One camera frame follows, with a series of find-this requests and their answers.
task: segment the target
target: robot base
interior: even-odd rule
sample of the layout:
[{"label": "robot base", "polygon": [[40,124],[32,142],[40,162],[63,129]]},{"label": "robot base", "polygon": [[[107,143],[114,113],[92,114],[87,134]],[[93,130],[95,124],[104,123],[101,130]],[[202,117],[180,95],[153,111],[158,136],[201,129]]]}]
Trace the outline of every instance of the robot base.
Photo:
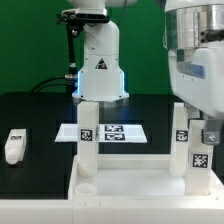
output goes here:
[{"label": "robot base", "polygon": [[72,94],[73,97],[73,103],[74,104],[79,104],[81,101],[96,101],[99,103],[100,108],[113,108],[113,107],[118,107],[118,106],[124,106],[127,105],[129,102],[129,94],[126,93],[123,95],[122,98],[117,99],[117,100],[109,100],[109,101],[98,101],[98,100],[87,100],[83,99],[82,96],[77,94],[76,92]]},{"label": "robot base", "polygon": [[78,175],[74,158],[69,200],[78,224],[221,224],[224,187],[212,172],[208,196],[185,196],[169,175],[169,155],[99,155],[95,177]]}]

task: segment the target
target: cable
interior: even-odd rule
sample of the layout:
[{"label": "cable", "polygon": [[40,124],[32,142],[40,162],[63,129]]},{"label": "cable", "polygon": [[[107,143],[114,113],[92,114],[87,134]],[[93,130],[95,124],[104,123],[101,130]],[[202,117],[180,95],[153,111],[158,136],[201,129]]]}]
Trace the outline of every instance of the cable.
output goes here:
[{"label": "cable", "polygon": [[127,3],[128,3],[128,0],[125,0],[124,5],[123,5],[123,9],[122,9],[122,12],[121,12],[121,15],[120,15],[120,18],[119,18],[118,21],[117,21],[117,26],[118,26],[118,27],[119,27],[120,24],[121,24],[121,20],[122,20],[122,18],[123,18],[124,11],[125,11],[125,9],[126,9],[126,7],[127,7]]},{"label": "cable", "polygon": [[56,77],[53,77],[53,78],[49,78],[49,79],[46,79],[45,81],[42,81],[40,82],[39,84],[37,84],[36,86],[34,86],[30,92],[33,93],[35,92],[39,87],[43,86],[44,84],[48,83],[48,82],[52,82],[52,81],[55,81],[55,80],[58,80],[58,79],[65,79],[64,76],[56,76]]},{"label": "cable", "polygon": [[39,89],[37,89],[36,92],[38,93],[38,92],[40,92],[42,89],[45,89],[45,88],[48,88],[48,87],[53,87],[53,86],[64,86],[64,87],[66,87],[65,84],[49,84],[49,85],[45,85],[45,86],[40,87]]}]

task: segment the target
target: green screen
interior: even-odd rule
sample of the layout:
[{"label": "green screen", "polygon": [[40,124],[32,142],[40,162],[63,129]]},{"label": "green screen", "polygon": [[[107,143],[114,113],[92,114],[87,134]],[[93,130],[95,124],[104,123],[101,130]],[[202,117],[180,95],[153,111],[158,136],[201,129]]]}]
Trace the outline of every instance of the green screen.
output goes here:
[{"label": "green screen", "polygon": [[[66,0],[1,0],[0,94],[30,91],[39,82],[68,71],[65,25],[56,14]],[[121,9],[108,9],[116,23]],[[128,7],[120,24],[120,67],[131,94],[170,93],[167,51],[163,48],[164,12],[151,0]],[[79,69],[83,35],[75,39]],[[64,92],[64,87],[44,91]]]}]

